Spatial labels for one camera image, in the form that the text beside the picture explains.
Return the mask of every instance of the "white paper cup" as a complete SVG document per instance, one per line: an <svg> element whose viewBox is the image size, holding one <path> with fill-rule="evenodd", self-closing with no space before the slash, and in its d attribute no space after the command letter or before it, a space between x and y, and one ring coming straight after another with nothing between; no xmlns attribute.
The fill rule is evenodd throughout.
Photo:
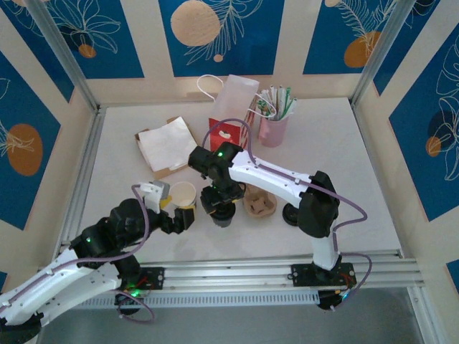
<svg viewBox="0 0 459 344"><path fill-rule="evenodd" d="M196 205L196 189L188 181L175 183L169 190L171 203L178 208Z"/></svg>

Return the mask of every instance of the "pink pencil holder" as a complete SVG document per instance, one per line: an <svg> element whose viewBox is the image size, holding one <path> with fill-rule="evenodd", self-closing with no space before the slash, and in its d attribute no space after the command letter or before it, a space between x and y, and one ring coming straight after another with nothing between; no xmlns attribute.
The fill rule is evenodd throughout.
<svg viewBox="0 0 459 344"><path fill-rule="evenodd" d="M258 134L261 144L271 148L280 145L284 140L287 122L288 118L278 121L261 118L260 132Z"/></svg>

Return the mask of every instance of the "gray floor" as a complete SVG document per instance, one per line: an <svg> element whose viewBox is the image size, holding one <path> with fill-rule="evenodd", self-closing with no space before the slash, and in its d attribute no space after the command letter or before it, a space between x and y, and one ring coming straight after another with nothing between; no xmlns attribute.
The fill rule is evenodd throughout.
<svg viewBox="0 0 459 344"><path fill-rule="evenodd" d="M136 325L115 310L73 310L43 329L39 344L422 343L406 290L362 290L335 313L277 306L158 309L156 316L154 325Z"/></svg>

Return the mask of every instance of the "white napkin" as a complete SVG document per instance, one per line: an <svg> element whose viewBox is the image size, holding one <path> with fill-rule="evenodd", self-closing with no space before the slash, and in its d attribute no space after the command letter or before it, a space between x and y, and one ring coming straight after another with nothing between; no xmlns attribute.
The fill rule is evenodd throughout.
<svg viewBox="0 0 459 344"><path fill-rule="evenodd" d="M175 170L186 165L189 154L197 146L182 117L158 129L139 133L138 138L153 171Z"/></svg>

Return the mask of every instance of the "white table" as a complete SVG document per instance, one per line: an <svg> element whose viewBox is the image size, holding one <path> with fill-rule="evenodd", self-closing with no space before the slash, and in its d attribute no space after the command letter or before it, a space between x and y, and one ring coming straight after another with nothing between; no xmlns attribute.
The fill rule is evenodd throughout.
<svg viewBox="0 0 459 344"><path fill-rule="evenodd" d="M153 174L134 141L144 128L158 128L166 119L182 116L199 139L208 128L211 103L180 103L110 107L107 109L93 175L87 195L82 227L95 224L123 199L133 197L131 185L151 181ZM374 251L399 249L392 219L374 175L364 143L346 98L300 100L290 119L284 143L265 148L257 141L255 124L253 152L293 171L313 175L326 172L336 191L363 206L368 221L339 232L339 249ZM192 182L198 193L208 185L196 171L186 168L164 179ZM136 254L139 262L197 261L284 257L312 253L310 239L282 219L285 202L278 198L274 215L252 219L238 202L230 227L214 225L200 204L193 225L180 235L155 231L144 248ZM359 214L346 204L340 205L338 221L354 219Z"/></svg>

